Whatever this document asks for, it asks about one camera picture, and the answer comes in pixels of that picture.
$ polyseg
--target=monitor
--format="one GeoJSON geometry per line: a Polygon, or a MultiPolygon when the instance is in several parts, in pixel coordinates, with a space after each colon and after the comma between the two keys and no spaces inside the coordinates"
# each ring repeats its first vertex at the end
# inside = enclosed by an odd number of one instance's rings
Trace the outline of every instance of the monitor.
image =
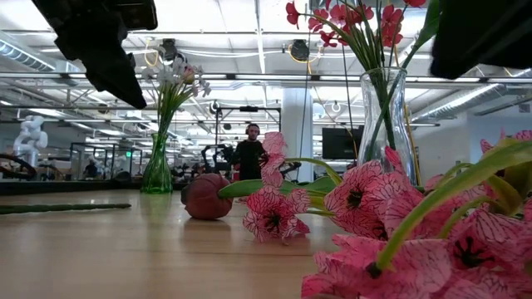
{"type": "MultiPolygon", "coordinates": [[[[364,126],[352,130],[352,137],[360,149],[364,126]]],[[[322,128],[322,157],[324,159],[355,159],[353,140],[347,129],[322,128]]]]}

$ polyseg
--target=glass vase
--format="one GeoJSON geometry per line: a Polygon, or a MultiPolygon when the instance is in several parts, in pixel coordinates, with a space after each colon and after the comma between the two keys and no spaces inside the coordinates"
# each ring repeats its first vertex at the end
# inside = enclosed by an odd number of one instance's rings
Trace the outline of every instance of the glass vase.
{"type": "Polygon", "coordinates": [[[150,162],[146,166],[140,191],[144,194],[169,194],[173,190],[172,175],[166,161],[166,139],[168,135],[157,133],[153,138],[150,162]]]}
{"type": "Polygon", "coordinates": [[[406,70],[398,67],[374,69],[362,75],[365,124],[357,164],[377,159],[385,172],[393,171],[385,155],[385,148],[390,146],[401,156],[410,182],[417,185],[413,148],[405,125],[405,79],[406,70]],[[385,106],[388,109],[379,121],[385,106]]]}

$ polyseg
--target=white robot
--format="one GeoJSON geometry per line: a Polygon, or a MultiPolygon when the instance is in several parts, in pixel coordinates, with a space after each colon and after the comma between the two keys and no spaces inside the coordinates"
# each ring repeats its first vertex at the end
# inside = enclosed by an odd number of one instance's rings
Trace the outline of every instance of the white robot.
{"type": "Polygon", "coordinates": [[[42,116],[26,116],[26,120],[20,124],[20,134],[13,145],[14,154],[33,167],[37,166],[39,150],[48,145],[48,135],[41,131],[43,122],[42,116]]]}

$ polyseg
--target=wooden table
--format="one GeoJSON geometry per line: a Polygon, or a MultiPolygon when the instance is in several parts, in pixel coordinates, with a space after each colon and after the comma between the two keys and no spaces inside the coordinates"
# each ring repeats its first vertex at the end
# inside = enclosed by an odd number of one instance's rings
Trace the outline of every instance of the wooden table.
{"type": "Polygon", "coordinates": [[[299,298],[341,230],[303,215],[307,237],[256,243],[234,204],[220,221],[190,219],[173,196],[135,190],[2,197],[2,204],[131,203],[131,209],[0,216],[0,297],[6,299],[299,298]]]}

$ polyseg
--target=ceiling duct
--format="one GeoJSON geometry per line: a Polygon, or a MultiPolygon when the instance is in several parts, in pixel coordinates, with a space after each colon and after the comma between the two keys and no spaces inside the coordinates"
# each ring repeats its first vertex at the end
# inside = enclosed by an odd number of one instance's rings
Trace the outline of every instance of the ceiling duct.
{"type": "MultiPolygon", "coordinates": [[[[36,71],[61,73],[80,71],[79,67],[74,66],[69,61],[60,61],[36,53],[31,48],[21,45],[2,31],[0,31],[0,56],[19,62],[36,71]]],[[[69,86],[77,85],[76,81],[70,79],[60,79],[56,80],[56,82],[69,86]]]]}
{"type": "MultiPolygon", "coordinates": [[[[526,69],[513,75],[513,77],[530,77],[532,69],[526,69]]],[[[473,91],[459,91],[443,100],[437,101],[434,105],[429,105],[423,110],[415,113],[411,121],[423,122],[427,120],[440,120],[491,100],[496,100],[509,93],[526,94],[528,89],[512,91],[505,84],[489,84],[474,89],[473,91]]]]}

